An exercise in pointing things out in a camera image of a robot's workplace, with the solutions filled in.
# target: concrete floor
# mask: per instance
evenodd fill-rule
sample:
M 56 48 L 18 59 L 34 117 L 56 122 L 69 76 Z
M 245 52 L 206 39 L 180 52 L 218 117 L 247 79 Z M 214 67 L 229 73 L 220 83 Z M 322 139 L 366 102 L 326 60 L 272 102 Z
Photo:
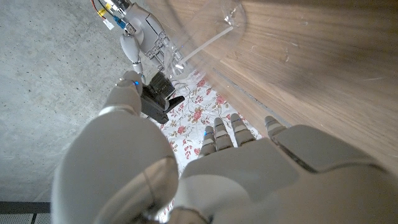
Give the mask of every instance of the concrete floor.
M 48 202 L 54 169 L 131 63 L 90 0 L 0 5 L 0 201 Z

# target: robot finger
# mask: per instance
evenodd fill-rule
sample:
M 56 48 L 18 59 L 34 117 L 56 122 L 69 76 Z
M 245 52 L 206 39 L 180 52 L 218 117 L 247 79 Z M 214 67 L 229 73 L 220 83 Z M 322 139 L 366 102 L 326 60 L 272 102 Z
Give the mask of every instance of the robot finger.
M 214 120 L 215 139 L 217 151 L 234 147 L 221 118 Z
M 216 139 L 214 137 L 213 127 L 207 126 L 205 136 L 203 137 L 203 146 L 201 147 L 199 158 L 216 152 Z
M 283 130 L 286 129 L 285 126 L 281 125 L 274 117 L 266 116 L 266 128 L 268 132 L 268 136 L 272 139 L 273 136 L 279 134 Z
M 256 138 L 254 138 L 254 136 L 251 134 L 250 130 L 248 130 L 248 127 L 244 125 L 238 114 L 235 113 L 231 115 L 231 124 L 238 147 L 249 141 L 256 140 Z

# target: white robotic hand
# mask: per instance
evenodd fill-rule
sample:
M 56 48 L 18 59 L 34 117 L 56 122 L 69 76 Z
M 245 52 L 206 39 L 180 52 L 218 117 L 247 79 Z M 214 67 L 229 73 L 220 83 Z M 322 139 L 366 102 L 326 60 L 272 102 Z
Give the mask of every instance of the white robotic hand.
M 141 91 L 140 76 L 125 73 L 70 145 L 55 172 L 55 223 L 149 220 L 175 195 L 177 163 L 159 128 L 139 117 Z
M 349 144 L 272 117 L 255 141 L 231 115 L 206 127 L 200 158 L 182 173 L 169 224 L 397 223 L 398 180 Z

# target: transparent plastic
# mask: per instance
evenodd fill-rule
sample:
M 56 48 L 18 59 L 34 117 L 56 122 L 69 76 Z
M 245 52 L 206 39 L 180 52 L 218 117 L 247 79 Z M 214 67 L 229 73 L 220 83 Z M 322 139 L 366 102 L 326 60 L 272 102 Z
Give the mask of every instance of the transparent plastic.
M 165 75 L 171 80 L 206 71 L 237 46 L 246 29 L 238 0 L 209 0 L 165 43 Z

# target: floral tablecloth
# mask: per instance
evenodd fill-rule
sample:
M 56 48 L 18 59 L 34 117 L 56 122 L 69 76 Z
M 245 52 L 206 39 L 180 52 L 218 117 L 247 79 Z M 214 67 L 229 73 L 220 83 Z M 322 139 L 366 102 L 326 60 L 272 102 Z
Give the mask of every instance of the floral tablecloth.
M 179 174 L 190 161 L 197 159 L 203 143 L 205 127 L 212 126 L 215 118 L 221 118 L 229 135 L 233 136 L 231 114 L 238 113 L 204 79 L 200 80 L 198 76 L 199 74 L 194 73 L 187 79 L 190 81 L 174 83 L 177 91 L 173 97 L 184 96 L 185 101 L 168 114 L 170 121 L 166 124 L 160 125 L 154 121 L 169 140 L 177 159 Z M 256 129 L 243 117 L 242 119 L 255 138 L 262 138 Z M 173 204 L 174 201 L 159 214 L 159 221 L 167 221 L 167 215 Z

